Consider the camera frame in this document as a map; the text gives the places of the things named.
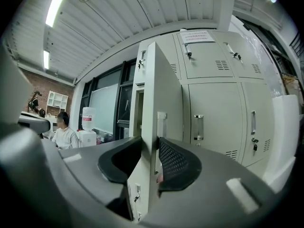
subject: person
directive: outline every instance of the person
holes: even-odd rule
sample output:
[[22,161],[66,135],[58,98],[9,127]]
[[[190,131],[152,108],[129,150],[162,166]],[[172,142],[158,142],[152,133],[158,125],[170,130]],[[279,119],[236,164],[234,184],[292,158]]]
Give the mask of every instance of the person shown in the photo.
[[42,96],[42,94],[38,90],[36,90],[34,92],[32,99],[28,103],[28,106],[37,114],[39,113],[39,109],[38,109],[39,103],[37,98],[38,95]]
[[61,112],[57,117],[57,126],[55,136],[52,141],[61,150],[79,148],[78,138],[76,133],[68,126],[69,116],[66,112]]

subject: brick wall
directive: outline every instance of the brick wall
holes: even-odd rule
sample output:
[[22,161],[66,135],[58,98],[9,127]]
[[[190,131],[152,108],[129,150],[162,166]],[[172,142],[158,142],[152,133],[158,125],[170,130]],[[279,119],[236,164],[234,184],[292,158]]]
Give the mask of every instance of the brick wall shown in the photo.
[[[39,90],[42,96],[38,96],[38,102],[39,102],[39,107],[43,108],[46,110],[47,108],[47,113],[51,113],[52,115],[58,115],[59,109],[55,107],[47,107],[47,98],[48,98],[48,93],[49,91],[54,91],[56,93],[60,93],[63,95],[67,95],[67,106],[66,106],[66,112],[70,114],[71,110],[71,102],[72,102],[72,97],[74,93],[74,87],[71,87],[69,85],[65,85],[63,83],[60,83],[58,81],[43,77],[41,75],[29,72],[27,70],[21,69],[21,71],[24,73],[26,78],[28,78],[29,82],[34,86],[34,91],[32,94],[28,97],[28,101],[31,100],[33,97],[33,94],[36,90]],[[28,103],[23,107],[23,111],[28,110]]]

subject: paper sign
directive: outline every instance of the paper sign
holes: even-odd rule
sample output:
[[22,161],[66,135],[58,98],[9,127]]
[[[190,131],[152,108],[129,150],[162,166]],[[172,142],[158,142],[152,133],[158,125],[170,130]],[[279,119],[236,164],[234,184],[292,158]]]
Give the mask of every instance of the paper sign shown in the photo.
[[214,42],[214,39],[206,30],[182,32],[180,35],[184,44],[196,42]]

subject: ceiling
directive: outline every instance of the ceiling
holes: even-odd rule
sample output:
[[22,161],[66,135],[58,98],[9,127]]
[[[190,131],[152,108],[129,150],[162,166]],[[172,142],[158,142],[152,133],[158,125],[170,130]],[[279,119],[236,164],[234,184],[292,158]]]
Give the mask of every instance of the ceiling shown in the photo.
[[271,3],[269,0],[235,0],[234,12],[242,12],[257,17],[281,29],[281,24],[286,18],[286,12],[279,3]]
[[[104,53],[138,42],[134,38],[151,37],[148,32],[157,28],[166,28],[164,33],[181,21],[189,25],[196,21],[200,28],[227,30],[233,6],[239,2],[64,0],[50,28],[45,21],[51,1],[24,1],[8,28],[7,47],[19,67],[69,84],[83,77],[89,66],[98,65]],[[49,70],[43,68],[43,50],[50,52]]]

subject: white cabinet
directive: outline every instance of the white cabinet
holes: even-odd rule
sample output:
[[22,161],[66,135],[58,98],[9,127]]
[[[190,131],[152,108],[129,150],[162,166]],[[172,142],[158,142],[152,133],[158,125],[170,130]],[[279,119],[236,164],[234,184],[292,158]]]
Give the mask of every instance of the white cabinet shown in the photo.
[[267,85],[242,83],[242,87],[247,109],[247,138],[242,164],[249,166],[270,152],[274,134],[273,106]]
[[[262,72],[256,53],[252,45],[250,45],[245,38],[242,38],[240,34],[234,32],[213,31],[212,35],[239,77],[264,79],[264,73]],[[233,54],[230,53],[231,50],[239,53],[241,60],[239,60],[238,57],[233,58]]]
[[48,93],[46,113],[48,113],[48,106],[58,108],[58,113],[62,112],[62,110],[66,111],[67,99],[67,95],[50,91]]
[[[242,108],[236,83],[189,85],[191,144],[217,151],[237,160],[242,140]],[[198,127],[203,140],[195,140]]]
[[225,54],[216,42],[188,44],[192,53],[191,58],[184,53],[183,41],[178,35],[183,58],[185,61],[187,78],[201,77],[233,77]]
[[136,85],[143,85],[145,82],[146,71],[147,71],[147,49],[148,46],[157,42],[164,55],[166,56],[172,70],[176,74],[178,79],[181,78],[180,65],[177,58],[177,52],[175,47],[175,42],[172,34],[163,35],[159,37],[154,37],[148,40],[144,40],[140,43],[137,60],[136,69],[134,74],[134,83]]

